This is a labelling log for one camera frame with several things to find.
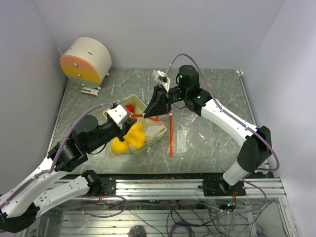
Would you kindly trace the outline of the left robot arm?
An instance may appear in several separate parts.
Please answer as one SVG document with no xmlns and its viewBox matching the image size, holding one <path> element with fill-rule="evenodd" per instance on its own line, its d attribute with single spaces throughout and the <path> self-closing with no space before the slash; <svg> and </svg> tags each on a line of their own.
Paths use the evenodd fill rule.
<svg viewBox="0 0 316 237">
<path fill-rule="evenodd" d="M 50 186 L 86 162 L 88 154 L 114 138 L 123 140 L 136 122 L 130 115 L 108 116 L 102 125 L 91 115 L 77 119 L 65 139 L 48 152 L 42 163 L 17 187 L 0 197 L 1 232 L 18 233 L 50 209 L 74 197 L 99 194 L 102 181 L 94 170 L 86 170 L 58 188 L 50 189 Z"/>
</svg>

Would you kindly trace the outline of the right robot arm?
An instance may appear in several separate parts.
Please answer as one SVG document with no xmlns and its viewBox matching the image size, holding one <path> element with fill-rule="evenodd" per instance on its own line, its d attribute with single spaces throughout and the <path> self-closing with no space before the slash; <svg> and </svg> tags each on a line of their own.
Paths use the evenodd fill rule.
<svg viewBox="0 0 316 237">
<path fill-rule="evenodd" d="M 152 98 L 143 113 L 144 118 L 166 115 L 172 105 L 183 101 L 185 107 L 228 133 L 240 146 L 236 161 L 224 172 L 218 182 L 218 191 L 229 195 L 235 184 L 249 173 L 257 170 L 272 154 L 271 132 L 256 127 L 225 108 L 210 92 L 201 88 L 199 73 L 192 65 L 183 65 L 176 76 L 176 86 L 170 87 L 170 79 L 162 71 L 154 70 L 156 81 Z"/>
</svg>

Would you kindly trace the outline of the clear zip bag red zipper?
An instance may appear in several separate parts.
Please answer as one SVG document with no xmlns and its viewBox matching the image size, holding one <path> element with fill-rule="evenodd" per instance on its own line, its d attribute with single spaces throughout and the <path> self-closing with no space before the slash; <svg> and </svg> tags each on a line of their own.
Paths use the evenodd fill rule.
<svg viewBox="0 0 316 237">
<path fill-rule="evenodd" d="M 141 114 L 132 114 L 132 118 L 136 118 L 137 122 L 142 122 L 144 125 L 143 131 L 146 135 L 146 142 L 144 143 L 144 146 L 142 148 L 135 148 L 132 145 L 129 144 L 130 148 L 129 151 L 126 154 L 122 154 L 119 156 L 127 155 L 127 154 L 133 154 L 138 155 L 139 153 L 146 150 L 149 146 L 151 146 L 153 143 L 155 143 L 158 139 L 161 138 L 161 136 L 164 135 L 166 131 L 165 127 L 165 120 L 160 120 L 157 116 L 156 117 L 150 117 L 150 118 L 143 118 Z M 111 141 L 109 144 L 106 145 L 105 148 L 105 155 L 115 158 L 119 157 L 118 155 L 115 155 L 111 151 Z"/>
</svg>

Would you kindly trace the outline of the yellow lemon toy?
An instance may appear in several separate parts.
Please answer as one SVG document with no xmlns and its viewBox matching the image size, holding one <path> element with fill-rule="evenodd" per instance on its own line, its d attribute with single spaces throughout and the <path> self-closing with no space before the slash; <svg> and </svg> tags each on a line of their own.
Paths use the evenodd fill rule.
<svg viewBox="0 0 316 237">
<path fill-rule="evenodd" d="M 129 151 L 129 143 L 127 143 L 126 141 L 120 141 L 119 138 L 114 138 L 111 141 L 111 151 L 113 154 L 115 155 L 122 155 L 122 154 L 126 154 Z"/>
</svg>

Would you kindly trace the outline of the yellow bell pepper toy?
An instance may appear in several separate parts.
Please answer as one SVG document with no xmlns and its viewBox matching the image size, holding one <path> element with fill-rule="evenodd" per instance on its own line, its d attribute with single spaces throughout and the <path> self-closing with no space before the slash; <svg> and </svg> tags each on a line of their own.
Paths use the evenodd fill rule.
<svg viewBox="0 0 316 237">
<path fill-rule="evenodd" d="M 137 149 L 142 148 L 146 142 L 146 135 L 143 128 L 144 125 L 142 122 L 134 124 L 124 136 L 125 141 Z"/>
</svg>

